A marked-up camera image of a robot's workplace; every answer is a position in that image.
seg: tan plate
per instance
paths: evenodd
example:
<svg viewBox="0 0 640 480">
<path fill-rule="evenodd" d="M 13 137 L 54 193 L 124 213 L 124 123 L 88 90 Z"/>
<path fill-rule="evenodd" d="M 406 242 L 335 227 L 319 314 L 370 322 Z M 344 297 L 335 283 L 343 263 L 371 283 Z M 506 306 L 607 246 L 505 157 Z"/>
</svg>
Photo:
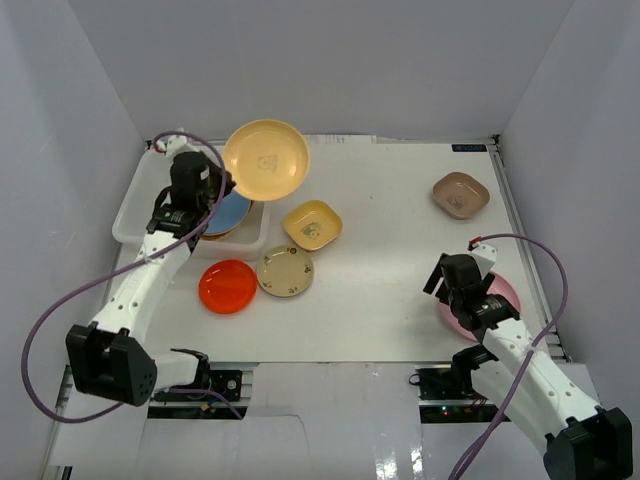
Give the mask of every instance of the tan plate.
<svg viewBox="0 0 640 480">
<path fill-rule="evenodd" d="M 452 172 L 433 186 L 433 198 L 453 218 L 466 220 L 489 203 L 491 195 L 472 176 Z"/>
<path fill-rule="evenodd" d="M 342 219 L 321 200 L 310 200 L 284 219 L 284 229 L 305 250 L 318 250 L 342 232 Z"/>
<path fill-rule="evenodd" d="M 283 245 L 262 256 L 256 274 L 265 292 L 276 297 L 292 297 L 311 285 L 313 262 L 304 250 Z"/>
<path fill-rule="evenodd" d="M 236 192 L 261 202 L 286 197 L 298 188 L 311 161 L 302 134 L 278 120 L 256 120 L 240 127 L 223 155 Z"/>
</svg>

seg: white enclosure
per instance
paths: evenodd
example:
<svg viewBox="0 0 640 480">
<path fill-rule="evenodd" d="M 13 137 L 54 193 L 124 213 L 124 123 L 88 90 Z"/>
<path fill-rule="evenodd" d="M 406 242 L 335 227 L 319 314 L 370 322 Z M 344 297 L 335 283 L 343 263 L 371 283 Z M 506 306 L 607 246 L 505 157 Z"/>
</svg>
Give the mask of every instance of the white enclosure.
<svg viewBox="0 0 640 480">
<path fill-rule="evenodd" d="M 640 419 L 640 2 L 0 0 L 0 61 L 3 478 L 37 478 L 52 426 L 20 382 L 22 343 L 111 267 L 142 139 L 178 126 L 222 139 L 261 117 L 306 133 L 500 134 L 524 228 L 567 268 L 563 343 L 605 406 Z M 536 260 L 553 308 L 557 272 Z M 104 291 L 34 345 L 48 405 L 64 334 Z"/>
</svg>

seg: brown bowl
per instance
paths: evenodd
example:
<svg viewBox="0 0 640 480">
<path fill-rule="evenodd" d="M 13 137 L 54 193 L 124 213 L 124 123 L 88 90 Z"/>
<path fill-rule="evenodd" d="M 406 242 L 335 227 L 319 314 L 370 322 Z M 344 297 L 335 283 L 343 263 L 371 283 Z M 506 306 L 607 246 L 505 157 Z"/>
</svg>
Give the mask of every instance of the brown bowl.
<svg viewBox="0 0 640 480">
<path fill-rule="evenodd" d="M 433 198 L 453 218 L 466 220 L 482 210 L 491 195 L 472 176 L 452 172 L 433 186 Z"/>
</svg>

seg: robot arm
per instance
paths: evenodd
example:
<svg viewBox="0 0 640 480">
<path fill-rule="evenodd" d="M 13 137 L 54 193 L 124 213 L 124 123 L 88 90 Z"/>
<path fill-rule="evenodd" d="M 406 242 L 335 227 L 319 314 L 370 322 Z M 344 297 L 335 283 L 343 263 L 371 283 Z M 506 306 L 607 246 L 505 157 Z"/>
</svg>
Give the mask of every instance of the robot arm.
<svg viewBox="0 0 640 480">
<path fill-rule="evenodd" d="M 178 242 L 200 225 L 211 212 L 220 183 L 219 168 L 205 154 L 180 145 L 171 166 L 171 186 L 156 200 L 136 260 Z M 224 195 L 234 185 L 227 181 Z M 160 299 L 199 238 L 133 270 L 88 326 L 71 327 L 65 343 L 80 392 L 140 406 L 158 389 L 193 383 L 200 367 L 206 365 L 208 372 L 208 359 L 198 352 L 172 350 L 152 359 L 143 348 Z"/>
<path fill-rule="evenodd" d="M 532 336 L 504 297 L 487 293 L 497 249 L 485 243 L 474 247 L 470 254 L 443 254 L 424 291 L 435 292 L 480 342 L 453 357 L 452 369 L 463 390 L 500 405 L 532 348 Z M 506 414 L 543 456 L 552 480 L 623 479 L 632 474 L 629 419 L 617 408 L 605 410 L 544 351 L 533 353 Z"/>
</svg>

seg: white tray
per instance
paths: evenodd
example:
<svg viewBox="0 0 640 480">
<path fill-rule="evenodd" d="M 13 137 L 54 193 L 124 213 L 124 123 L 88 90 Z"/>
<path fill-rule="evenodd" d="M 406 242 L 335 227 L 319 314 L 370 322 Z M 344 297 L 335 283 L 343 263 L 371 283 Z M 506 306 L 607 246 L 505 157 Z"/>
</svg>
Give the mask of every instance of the white tray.
<svg viewBox="0 0 640 480">
<path fill-rule="evenodd" d="M 171 160 L 154 150 L 144 153 L 122 201 L 112 233 L 121 243 L 138 247 L 142 243 L 153 205 L 160 191 L 171 183 Z M 219 241 L 201 240 L 195 257 L 256 260 L 267 240 L 271 205 L 255 203 L 242 224 Z"/>
</svg>

